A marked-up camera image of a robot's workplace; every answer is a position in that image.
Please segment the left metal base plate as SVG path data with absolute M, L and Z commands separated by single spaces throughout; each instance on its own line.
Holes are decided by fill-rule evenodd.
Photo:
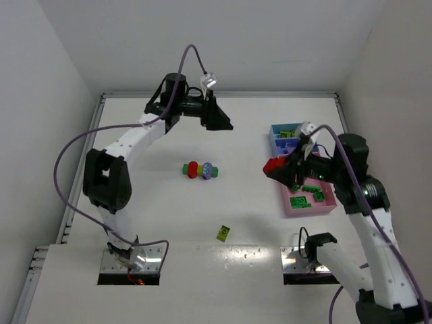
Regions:
M 141 246 L 135 248 L 130 260 L 110 253 L 105 248 L 101 257 L 99 273 L 109 275 L 126 275 L 128 269 L 131 274 L 157 274 L 161 269 L 163 249 L 161 246 Z

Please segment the red round lego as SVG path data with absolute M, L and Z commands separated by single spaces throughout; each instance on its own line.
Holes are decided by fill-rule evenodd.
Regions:
M 189 178 L 193 179 L 198 176 L 198 163 L 196 161 L 191 161 L 188 164 L 187 175 Z
M 269 174 L 272 171 L 275 171 L 276 169 L 284 166 L 286 164 L 286 157 L 280 156 L 280 157 L 274 157 L 270 158 L 266 164 L 263 167 L 264 174 Z

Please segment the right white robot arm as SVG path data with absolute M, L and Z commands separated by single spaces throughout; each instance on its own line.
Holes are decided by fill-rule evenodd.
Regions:
M 430 323 L 431 302 L 400 253 L 387 192 L 367 172 L 366 140 L 356 134 L 334 136 L 333 156 L 325 158 L 309 151 L 315 137 L 299 135 L 296 148 L 268 160 L 263 172 L 288 188 L 303 185 L 305 179 L 333 184 L 360 239 L 369 272 L 344 254 L 328 232 L 306 239 L 306 258 L 331 271 L 353 299 L 360 323 Z

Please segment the green square lego in bin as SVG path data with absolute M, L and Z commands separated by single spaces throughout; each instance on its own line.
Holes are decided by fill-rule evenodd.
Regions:
M 322 191 L 315 192 L 313 194 L 313 198 L 314 198 L 316 203 L 321 203 L 321 202 L 325 201 L 325 194 Z

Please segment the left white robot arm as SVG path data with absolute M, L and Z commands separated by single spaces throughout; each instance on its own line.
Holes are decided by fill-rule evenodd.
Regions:
M 132 196 L 130 170 L 136 158 L 166 135 L 182 116 L 197 117 L 208 131 L 233 130 L 230 118 L 217 104 L 214 74 L 200 78 L 200 94 L 191 96 L 183 74 L 167 74 L 144 108 L 136 127 L 101 150 L 90 149 L 85 158 L 83 193 L 103 219 L 109 252 L 130 267 L 138 256 L 138 236 L 126 206 Z

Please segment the metal base plate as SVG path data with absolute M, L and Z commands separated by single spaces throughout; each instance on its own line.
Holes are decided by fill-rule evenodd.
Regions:
M 128 269 L 131 274 L 157 274 L 161 269 L 163 249 L 161 246 L 141 246 L 135 248 L 130 260 L 110 253 L 105 248 L 101 257 L 99 273 L 109 275 L 126 275 Z
M 281 246 L 281 267 L 285 274 L 328 274 L 331 271 L 300 256 L 297 246 Z

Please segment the green lego plate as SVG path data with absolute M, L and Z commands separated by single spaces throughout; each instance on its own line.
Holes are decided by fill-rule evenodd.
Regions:
M 322 189 L 320 186 L 303 185 L 302 191 L 309 192 L 309 193 L 316 193 L 316 192 L 321 192 Z

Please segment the yellow-green lego brick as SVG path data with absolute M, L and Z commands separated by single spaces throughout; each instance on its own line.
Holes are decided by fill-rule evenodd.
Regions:
M 217 234 L 217 239 L 221 242 L 225 242 L 227 240 L 229 232 L 230 232 L 230 228 L 225 225 L 222 225 Z

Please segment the large pink container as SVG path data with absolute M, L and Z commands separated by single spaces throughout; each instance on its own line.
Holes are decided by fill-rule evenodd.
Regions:
M 319 180 L 307 179 L 305 185 L 320 186 L 322 192 L 325 194 L 325 201 L 315 202 L 313 193 L 302 191 L 299 189 L 297 193 L 290 192 L 289 188 L 280 184 L 281 197 L 283 200 L 284 209 L 287 217 L 306 217 L 326 215 L 332 212 L 337 207 L 337 200 L 333 193 L 333 186 L 327 182 Z M 295 196 L 305 196 L 307 201 L 312 205 L 311 208 L 305 209 L 292 209 L 290 206 L 290 198 Z

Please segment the green base plate under reds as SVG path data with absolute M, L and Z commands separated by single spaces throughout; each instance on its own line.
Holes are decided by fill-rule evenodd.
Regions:
M 189 169 L 189 164 L 188 163 L 183 164 L 182 173 L 184 175 L 188 175 L 188 169 Z M 196 174 L 198 176 L 201 176 L 202 172 L 203 172 L 203 166 L 202 165 L 197 165 L 197 167 L 196 167 Z M 212 168 L 211 176 L 213 178 L 216 178 L 218 175 L 219 175 L 219 169 L 217 167 L 213 167 Z

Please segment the purple brick from stack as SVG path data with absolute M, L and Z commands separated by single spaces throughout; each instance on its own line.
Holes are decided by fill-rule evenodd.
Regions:
M 287 144 L 285 147 L 287 154 L 290 154 L 292 151 L 295 150 L 295 148 L 296 148 L 296 145 L 289 145 L 289 144 Z

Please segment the large green plate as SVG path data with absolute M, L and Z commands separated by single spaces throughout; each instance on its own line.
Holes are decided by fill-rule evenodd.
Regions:
M 290 206 L 292 209 L 305 209 L 312 207 L 312 205 L 307 201 L 305 196 L 291 197 Z

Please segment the purple paw lego piece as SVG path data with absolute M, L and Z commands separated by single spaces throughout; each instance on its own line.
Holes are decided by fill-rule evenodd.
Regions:
M 202 178 L 210 180 L 213 174 L 213 165 L 211 163 L 204 163 L 202 166 Z

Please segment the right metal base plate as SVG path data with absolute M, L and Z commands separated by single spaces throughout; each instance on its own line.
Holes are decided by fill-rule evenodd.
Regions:
M 281 246 L 281 267 L 285 274 L 328 274 L 331 271 L 300 256 L 297 246 Z

